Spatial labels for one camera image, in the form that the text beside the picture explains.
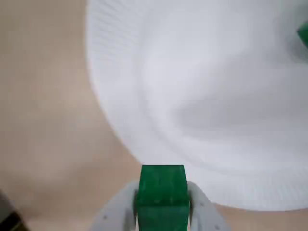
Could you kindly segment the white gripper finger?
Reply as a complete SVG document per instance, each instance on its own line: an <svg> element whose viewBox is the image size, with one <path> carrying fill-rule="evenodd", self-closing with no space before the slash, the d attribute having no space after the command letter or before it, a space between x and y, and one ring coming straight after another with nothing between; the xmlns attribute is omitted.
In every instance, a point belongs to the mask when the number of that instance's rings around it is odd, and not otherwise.
<svg viewBox="0 0 308 231"><path fill-rule="evenodd" d="M200 187L188 181L188 193L191 202L190 230L191 231L230 231L231 228L216 210Z"/></svg>
<svg viewBox="0 0 308 231"><path fill-rule="evenodd" d="M90 227L91 231L134 231L136 212L134 199L139 183L132 181L105 204Z"/></svg>

